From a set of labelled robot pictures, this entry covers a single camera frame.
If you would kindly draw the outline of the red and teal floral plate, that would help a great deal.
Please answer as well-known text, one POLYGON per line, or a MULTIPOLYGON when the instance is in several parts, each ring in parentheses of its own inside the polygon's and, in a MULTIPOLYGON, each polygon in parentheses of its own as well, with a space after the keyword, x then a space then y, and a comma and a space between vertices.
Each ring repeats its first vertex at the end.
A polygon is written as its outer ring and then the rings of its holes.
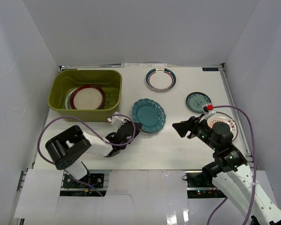
POLYGON ((74 92, 74 90, 70 91, 68 93, 68 95, 66 96, 66 99, 65 99, 65 108, 66 109, 72 109, 71 104, 70 104, 70 98, 71 98, 71 95, 73 92, 74 92))

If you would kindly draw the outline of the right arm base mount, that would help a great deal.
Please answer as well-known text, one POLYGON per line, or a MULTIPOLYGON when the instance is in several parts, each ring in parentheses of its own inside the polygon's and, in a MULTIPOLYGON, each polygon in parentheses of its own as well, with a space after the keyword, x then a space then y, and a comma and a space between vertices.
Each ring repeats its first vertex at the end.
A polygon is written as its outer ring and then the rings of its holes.
POLYGON ((186 182, 188 199, 225 198, 224 193, 211 183, 200 180, 201 171, 188 171, 182 177, 186 182))

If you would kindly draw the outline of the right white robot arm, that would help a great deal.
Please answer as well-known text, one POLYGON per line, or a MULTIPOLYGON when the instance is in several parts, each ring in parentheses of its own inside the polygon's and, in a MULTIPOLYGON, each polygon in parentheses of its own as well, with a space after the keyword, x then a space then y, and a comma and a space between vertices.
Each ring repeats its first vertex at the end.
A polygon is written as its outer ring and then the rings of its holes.
POLYGON ((197 180, 208 187, 216 186, 252 225, 281 225, 281 210, 256 181, 256 173, 232 143, 233 134, 225 122, 209 127, 203 117, 190 117, 174 123, 180 137, 197 137, 210 147, 214 161, 202 168, 197 180))

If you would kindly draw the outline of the grey deer pattern plate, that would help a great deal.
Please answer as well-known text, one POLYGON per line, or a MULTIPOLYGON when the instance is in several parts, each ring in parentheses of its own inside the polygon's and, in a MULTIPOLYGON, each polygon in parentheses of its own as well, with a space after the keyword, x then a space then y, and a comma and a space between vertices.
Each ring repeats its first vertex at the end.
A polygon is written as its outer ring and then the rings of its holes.
POLYGON ((72 95, 71 95, 71 98, 70 98, 70 104, 71 104, 71 107, 74 105, 74 104, 71 102, 72 95))

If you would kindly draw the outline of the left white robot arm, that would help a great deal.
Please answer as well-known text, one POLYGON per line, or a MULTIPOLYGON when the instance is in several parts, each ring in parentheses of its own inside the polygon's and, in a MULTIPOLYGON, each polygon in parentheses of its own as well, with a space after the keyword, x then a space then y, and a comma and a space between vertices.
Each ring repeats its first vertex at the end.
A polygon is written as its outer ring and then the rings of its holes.
POLYGON ((127 147, 122 144, 128 142, 131 137, 136 137, 141 128, 141 123, 133 124, 124 120, 117 132, 112 132, 101 140, 95 135, 83 132, 75 125, 47 141, 45 148, 58 170, 66 171, 79 187, 85 187, 90 176, 80 157, 84 153, 105 158, 113 157, 127 147))

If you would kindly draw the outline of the beige plate with red rim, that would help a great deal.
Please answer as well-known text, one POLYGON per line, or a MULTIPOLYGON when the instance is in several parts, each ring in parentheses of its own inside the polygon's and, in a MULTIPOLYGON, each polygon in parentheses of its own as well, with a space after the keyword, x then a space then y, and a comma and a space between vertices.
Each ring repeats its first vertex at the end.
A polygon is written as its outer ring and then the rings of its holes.
POLYGON ((105 92, 97 85, 87 84, 77 88, 71 102, 77 110, 101 109, 105 103, 105 92))

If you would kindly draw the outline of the teal scalloped plate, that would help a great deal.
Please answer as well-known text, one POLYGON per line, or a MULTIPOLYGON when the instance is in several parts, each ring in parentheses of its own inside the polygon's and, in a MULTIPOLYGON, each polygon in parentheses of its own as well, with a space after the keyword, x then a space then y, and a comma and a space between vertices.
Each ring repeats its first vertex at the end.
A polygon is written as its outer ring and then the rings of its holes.
POLYGON ((152 134, 163 129, 166 113, 156 101, 144 98, 132 106, 132 118, 135 123, 142 124, 142 131, 152 134))

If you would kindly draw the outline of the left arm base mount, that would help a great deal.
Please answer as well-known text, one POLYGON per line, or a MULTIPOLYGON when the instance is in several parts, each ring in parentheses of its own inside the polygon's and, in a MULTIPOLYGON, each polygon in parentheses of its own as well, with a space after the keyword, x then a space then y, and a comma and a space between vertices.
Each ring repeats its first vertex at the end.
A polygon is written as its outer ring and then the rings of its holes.
POLYGON ((107 191, 104 173, 88 173, 78 182, 69 174, 64 174, 60 196, 68 197, 104 197, 107 191))

